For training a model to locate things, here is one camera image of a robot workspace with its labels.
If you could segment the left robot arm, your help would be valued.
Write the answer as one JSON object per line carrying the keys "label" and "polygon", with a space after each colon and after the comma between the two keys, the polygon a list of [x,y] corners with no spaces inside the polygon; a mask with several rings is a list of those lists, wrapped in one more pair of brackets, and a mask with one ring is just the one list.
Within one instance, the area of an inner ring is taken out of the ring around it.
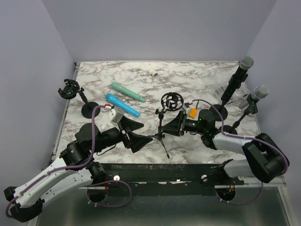
{"label": "left robot arm", "polygon": [[45,170],[22,186],[4,190],[9,202],[6,216],[24,223],[38,216],[52,199],[68,191],[101,185],[107,175],[93,155],[118,143],[133,153],[140,151],[153,140],[134,133],[143,126],[127,117],[122,117],[117,127],[104,132],[93,121],[83,125],[75,134],[76,139]]}

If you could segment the blue microphone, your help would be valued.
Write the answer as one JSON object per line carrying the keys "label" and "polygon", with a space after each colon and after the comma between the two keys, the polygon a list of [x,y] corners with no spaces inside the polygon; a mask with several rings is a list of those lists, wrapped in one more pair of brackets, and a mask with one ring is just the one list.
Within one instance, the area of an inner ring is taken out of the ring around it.
{"label": "blue microphone", "polygon": [[140,113],[138,111],[136,111],[135,109],[133,109],[132,107],[128,106],[127,104],[123,103],[122,101],[120,101],[117,97],[115,97],[113,94],[107,94],[105,96],[106,100],[115,105],[118,106],[119,108],[123,109],[124,111],[126,111],[127,113],[129,113],[130,115],[134,116],[134,117],[139,117]]}

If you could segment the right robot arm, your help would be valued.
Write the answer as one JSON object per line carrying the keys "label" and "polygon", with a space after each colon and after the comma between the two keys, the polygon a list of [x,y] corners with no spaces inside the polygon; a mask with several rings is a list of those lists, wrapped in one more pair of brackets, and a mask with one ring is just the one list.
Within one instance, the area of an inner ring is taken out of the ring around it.
{"label": "right robot arm", "polygon": [[269,183],[288,166],[287,158],[275,150],[276,144],[267,134],[261,133],[250,139],[238,137],[236,134],[224,135],[216,128],[210,110],[201,110],[197,120],[188,119],[184,111],[180,111],[161,130],[178,137],[185,132],[201,134],[201,140],[207,148],[244,155],[244,160],[230,160],[222,170],[217,171],[217,181],[223,185],[236,177],[256,177],[263,183]]}

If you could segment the black microphone silver grille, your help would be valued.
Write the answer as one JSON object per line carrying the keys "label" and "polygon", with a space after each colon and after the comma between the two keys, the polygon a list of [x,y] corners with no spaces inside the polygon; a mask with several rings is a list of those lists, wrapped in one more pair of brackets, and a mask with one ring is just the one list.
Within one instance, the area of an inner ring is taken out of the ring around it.
{"label": "black microphone silver grille", "polygon": [[221,97],[222,106],[225,106],[230,101],[235,90],[240,88],[241,83],[246,80],[248,77],[247,71],[253,66],[253,64],[254,59],[250,56],[245,56],[239,61],[239,66],[230,78],[228,86]]}

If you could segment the orange tape measure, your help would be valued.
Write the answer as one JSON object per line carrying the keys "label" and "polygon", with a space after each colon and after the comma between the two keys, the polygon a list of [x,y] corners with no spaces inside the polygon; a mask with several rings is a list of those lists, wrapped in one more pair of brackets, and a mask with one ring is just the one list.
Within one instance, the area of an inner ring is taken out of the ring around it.
{"label": "orange tape measure", "polygon": [[199,101],[197,101],[196,105],[194,107],[192,107],[192,103],[190,103],[190,108],[189,108],[189,111],[188,111],[188,116],[192,119],[195,119],[196,116],[197,116],[197,113],[198,113],[198,104],[199,104]]}

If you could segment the mint green microphone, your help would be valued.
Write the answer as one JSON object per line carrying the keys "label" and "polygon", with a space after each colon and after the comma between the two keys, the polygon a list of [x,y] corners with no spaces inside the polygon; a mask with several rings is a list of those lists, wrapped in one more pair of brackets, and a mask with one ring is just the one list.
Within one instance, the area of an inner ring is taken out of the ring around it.
{"label": "mint green microphone", "polygon": [[145,99],[142,96],[140,96],[139,94],[137,94],[137,93],[135,93],[135,92],[133,92],[133,91],[125,88],[124,86],[122,86],[121,84],[119,84],[117,82],[113,82],[111,84],[111,87],[115,91],[117,91],[119,93],[122,93],[122,94],[125,94],[125,95],[127,95],[127,96],[129,96],[129,97],[131,97],[131,98],[133,98],[133,99],[135,99],[137,101],[145,102]]}

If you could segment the black round-base shock-mount stand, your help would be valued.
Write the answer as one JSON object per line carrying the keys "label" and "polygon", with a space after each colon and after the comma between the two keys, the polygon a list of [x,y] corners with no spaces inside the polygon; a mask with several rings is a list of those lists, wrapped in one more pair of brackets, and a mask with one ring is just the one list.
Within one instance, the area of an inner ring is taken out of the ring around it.
{"label": "black round-base shock-mount stand", "polygon": [[84,88],[79,85],[76,80],[64,79],[64,88],[59,88],[58,93],[60,97],[66,100],[76,99],[81,100],[81,114],[84,118],[91,119],[92,112],[99,104],[89,101],[84,93]]}

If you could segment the white pipe elbow fitting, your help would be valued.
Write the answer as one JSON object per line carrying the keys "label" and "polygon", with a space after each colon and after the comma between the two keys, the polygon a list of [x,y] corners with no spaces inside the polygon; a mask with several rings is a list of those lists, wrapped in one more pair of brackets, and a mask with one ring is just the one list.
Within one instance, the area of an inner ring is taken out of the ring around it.
{"label": "white pipe elbow fitting", "polygon": [[152,76],[157,76],[158,75],[158,72],[156,70],[149,70],[149,72]]}

